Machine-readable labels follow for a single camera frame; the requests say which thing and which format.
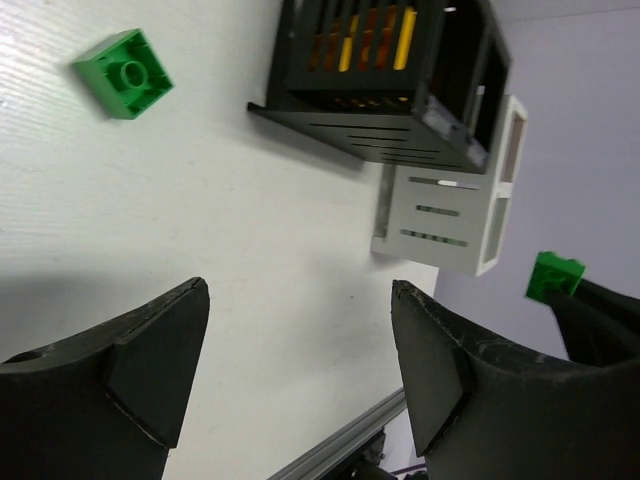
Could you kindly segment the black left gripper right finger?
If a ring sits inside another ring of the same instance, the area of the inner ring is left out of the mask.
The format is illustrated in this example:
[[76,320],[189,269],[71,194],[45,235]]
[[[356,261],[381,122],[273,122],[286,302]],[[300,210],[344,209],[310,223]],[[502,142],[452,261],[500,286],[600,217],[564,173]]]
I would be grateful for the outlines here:
[[433,479],[635,479],[639,358],[559,359],[498,335],[413,284],[391,320],[414,445]]

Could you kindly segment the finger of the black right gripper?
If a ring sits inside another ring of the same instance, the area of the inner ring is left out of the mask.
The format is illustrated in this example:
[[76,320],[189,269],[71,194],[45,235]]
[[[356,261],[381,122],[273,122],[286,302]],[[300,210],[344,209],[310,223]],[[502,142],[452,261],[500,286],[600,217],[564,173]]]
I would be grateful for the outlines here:
[[549,291],[547,302],[572,362],[614,365],[639,358],[639,337],[609,315],[560,291]]
[[616,320],[638,320],[639,300],[588,280],[579,285],[579,298]]

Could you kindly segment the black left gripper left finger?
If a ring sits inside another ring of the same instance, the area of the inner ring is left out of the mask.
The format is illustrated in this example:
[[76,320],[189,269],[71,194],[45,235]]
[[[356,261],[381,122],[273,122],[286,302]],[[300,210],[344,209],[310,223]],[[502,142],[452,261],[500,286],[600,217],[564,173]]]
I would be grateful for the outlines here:
[[1,365],[4,479],[160,479],[209,319],[195,277]]

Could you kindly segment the dark green small square lego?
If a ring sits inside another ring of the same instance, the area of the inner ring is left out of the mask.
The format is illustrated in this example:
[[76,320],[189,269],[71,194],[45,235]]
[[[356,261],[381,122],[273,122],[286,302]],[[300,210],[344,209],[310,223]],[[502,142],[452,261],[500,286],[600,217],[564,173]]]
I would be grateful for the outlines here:
[[115,34],[75,59],[71,69],[109,117],[135,120],[174,87],[140,29]]

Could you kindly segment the orange long lego brick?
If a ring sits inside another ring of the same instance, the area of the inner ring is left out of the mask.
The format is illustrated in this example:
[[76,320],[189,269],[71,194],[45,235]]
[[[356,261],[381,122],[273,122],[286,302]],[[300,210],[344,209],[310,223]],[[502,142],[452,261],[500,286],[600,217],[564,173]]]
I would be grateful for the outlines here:
[[321,15],[312,42],[308,70],[365,71],[390,68],[401,71],[408,64],[417,23],[417,9],[409,4],[373,6],[362,16],[354,9],[344,13],[338,6],[333,20]]

